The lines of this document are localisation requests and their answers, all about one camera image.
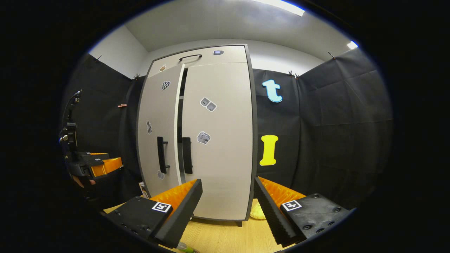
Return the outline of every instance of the gray cabinet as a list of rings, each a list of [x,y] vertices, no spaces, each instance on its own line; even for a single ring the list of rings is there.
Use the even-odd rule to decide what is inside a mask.
[[[223,53],[214,55],[218,50]],[[201,178],[203,194],[195,217],[248,219],[257,153],[249,70],[246,45],[195,49],[152,63],[137,122],[139,164],[151,196]],[[159,150],[158,137],[166,142]],[[170,165],[166,173],[164,164]]]

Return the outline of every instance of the ceiling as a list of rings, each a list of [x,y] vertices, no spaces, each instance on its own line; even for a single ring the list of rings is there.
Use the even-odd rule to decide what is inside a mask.
[[[323,61],[338,56],[351,41],[306,11],[302,17],[251,0],[175,0],[125,24],[150,52],[179,43],[245,39],[283,45]]]

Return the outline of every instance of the black curtain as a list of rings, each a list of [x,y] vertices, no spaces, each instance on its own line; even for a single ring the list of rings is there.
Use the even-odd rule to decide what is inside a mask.
[[[82,89],[80,102],[76,104],[72,114],[72,119],[77,124],[78,151],[108,153],[111,158],[122,158],[124,167],[121,170],[95,180],[95,192],[100,199],[94,204],[104,209],[141,195],[138,185],[141,182],[139,167],[133,163],[132,156],[135,145],[130,150],[124,146],[135,142],[135,137],[132,136],[134,130],[127,124],[127,120],[132,120],[127,111],[137,110],[137,102],[135,99],[128,100],[136,94],[136,87],[140,93],[139,86],[142,87],[144,79],[131,81],[95,60],[89,54],[80,60],[64,92],[61,114],[68,99]],[[130,108],[118,108],[120,104],[129,104]],[[123,138],[119,138],[119,129]]]
[[[300,111],[298,87],[294,77],[288,74],[253,69],[256,90],[256,110],[258,114],[258,165],[256,175],[291,187],[297,167],[298,143],[300,138]],[[270,101],[266,88],[262,85],[267,80],[274,80],[280,85],[277,94],[283,100],[279,103]],[[261,166],[264,135],[278,136],[275,143],[276,164]]]
[[[392,109],[380,73],[360,49],[298,78],[300,150],[292,189],[345,208],[373,191],[386,165]]]

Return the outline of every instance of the cabinet handle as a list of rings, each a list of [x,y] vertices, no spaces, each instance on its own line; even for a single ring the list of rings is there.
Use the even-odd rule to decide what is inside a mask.
[[[193,55],[188,55],[188,56],[185,56],[185,57],[181,57],[180,61],[182,61],[184,58],[188,58],[188,57],[192,57],[192,56],[198,56],[199,58],[202,57],[201,54],[193,54]]]
[[[163,144],[169,143],[168,141],[164,141],[164,138],[158,136],[157,144],[158,144],[158,160],[159,160],[159,170],[167,174],[167,169],[170,168],[170,165],[166,165],[166,159],[164,158],[164,147]]]
[[[183,145],[184,172],[192,174],[191,138],[183,137],[181,138],[181,143]]]

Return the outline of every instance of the wooden table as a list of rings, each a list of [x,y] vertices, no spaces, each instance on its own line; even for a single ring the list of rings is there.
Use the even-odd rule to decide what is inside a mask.
[[[121,205],[104,211],[112,212]],[[267,221],[251,217],[242,222],[242,227],[238,227],[235,222],[193,218],[188,222],[181,241],[201,253],[272,253],[283,249],[275,242]],[[181,252],[176,248],[166,249]]]

